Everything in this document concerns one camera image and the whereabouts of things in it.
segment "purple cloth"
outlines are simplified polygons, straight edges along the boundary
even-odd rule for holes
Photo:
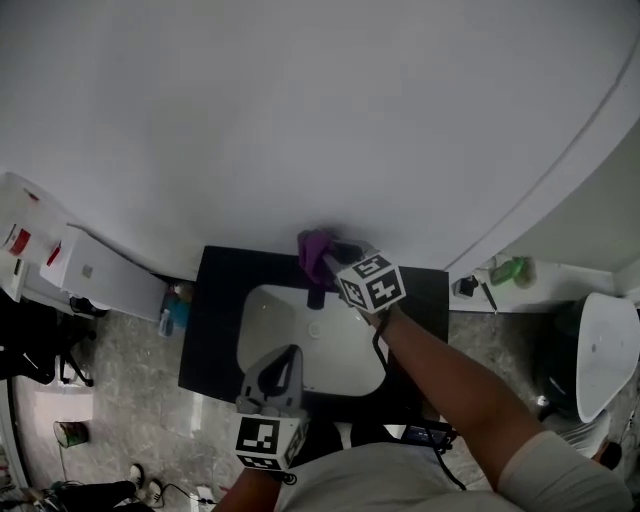
[[[314,283],[329,289],[333,286],[333,274],[322,256],[333,248],[333,236],[316,229],[298,235],[298,258],[300,267]]]

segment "white shelf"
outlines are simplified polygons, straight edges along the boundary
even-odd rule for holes
[[[536,260],[536,283],[529,289],[518,288],[513,281],[491,286],[486,271],[486,282],[500,313],[540,313],[554,309],[563,302],[581,299],[591,292],[616,296],[611,272],[591,270],[560,263]],[[470,299],[453,295],[449,286],[449,309],[493,313],[481,287]]]

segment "trash bin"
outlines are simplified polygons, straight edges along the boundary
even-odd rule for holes
[[[629,381],[639,356],[633,303],[592,293],[559,311],[538,341],[535,380],[552,405],[589,423]]]

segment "white box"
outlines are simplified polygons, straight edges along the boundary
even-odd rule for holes
[[[60,253],[40,275],[58,288],[157,322],[167,284],[81,229],[67,226]]]
[[[233,450],[248,468],[284,471],[302,448],[307,427],[302,418],[236,413],[231,418]]]
[[[369,256],[336,275],[345,300],[369,313],[376,313],[407,294],[400,269],[381,253]]]

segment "drain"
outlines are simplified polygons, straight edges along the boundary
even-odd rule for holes
[[[322,335],[322,327],[320,326],[320,322],[311,322],[309,324],[309,328],[307,329],[309,336],[311,336],[314,340],[317,340]]]

